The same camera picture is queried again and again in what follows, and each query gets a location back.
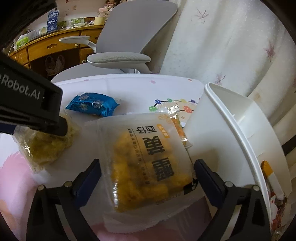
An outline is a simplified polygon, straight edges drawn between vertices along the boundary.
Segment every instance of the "white bin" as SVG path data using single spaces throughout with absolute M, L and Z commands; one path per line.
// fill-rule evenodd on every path
M 286 195 L 292 188 L 281 145 L 257 104 L 209 83 L 184 131 L 193 144 L 188 149 L 192 160 L 204 159 L 212 171 L 236 186 L 257 184 L 260 187 L 270 220 L 261 162 L 269 162 Z

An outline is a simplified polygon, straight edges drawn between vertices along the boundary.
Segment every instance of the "drawer handle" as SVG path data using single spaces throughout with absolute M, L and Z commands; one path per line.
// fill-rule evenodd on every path
M 57 44 L 51 44 L 51 45 L 47 46 L 47 48 L 50 49 L 50 48 L 53 48 L 53 47 L 56 47 L 56 46 L 57 46 Z

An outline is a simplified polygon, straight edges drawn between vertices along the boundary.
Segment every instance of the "snack package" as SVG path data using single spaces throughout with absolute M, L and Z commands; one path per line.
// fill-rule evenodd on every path
M 181 122 L 180 122 L 180 119 L 178 116 L 179 111 L 180 111 L 180 107 L 177 104 L 175 104 L 170 107 L 165 106 L 162 109 L 160 109 L 158 112 L 169 115 L 169 117 L 171 118 L 172 122 L 174 123 L 174 125 L 177 129 L 177 132 L 179 134 L 179 137 L 181 138 L 183 145 L 186 148 L 188 148 L 188 147 L 191 147 L 192 145 L 190 144 L 190 142 L 188 142 L 185 132 L 183 131 L 183 128 L 182 128 L 182 125 L 181 125 Z
M 97 93 L 84 93 L 77 95 L 67 105 L 66 109 L 82 113 L 100 116 L 112 116 L 113 111 L 119 105 L 115 99 Z
M 79 127 L 69 115 L 63 112 L 60 116 L 65 118 L 68 124 L 68 132 L 64 137 L 35 131 L 25 126 L 15 128 L 14 139 L 34 173 L 42 171 L 46 165 L 57 160 L 64 149 L 73 144 L 79 131 Z
M 104 215 L 109 231 L 149 228 L 196 201 L 186 198 L 196 188 L 193 165 L 169 115 L 119 115 L 95 123 L 113 206 Z

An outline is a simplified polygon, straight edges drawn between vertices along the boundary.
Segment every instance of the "curtain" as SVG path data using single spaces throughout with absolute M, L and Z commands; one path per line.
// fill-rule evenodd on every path
M 183 0 L 160 74 L 216 83 L 253 99 L 283 145 L 296 135 L 296 46 L 259 0 Z M 286 156 L 296 213 L 296 148 Z

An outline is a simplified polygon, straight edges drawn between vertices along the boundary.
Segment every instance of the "blue foil wrapper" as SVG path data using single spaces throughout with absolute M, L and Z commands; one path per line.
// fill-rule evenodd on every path
M 85 93 L 75 96 L 66 109 L 106 117 L 112 116 L 117 106 L 119 104 L 107 95 Z

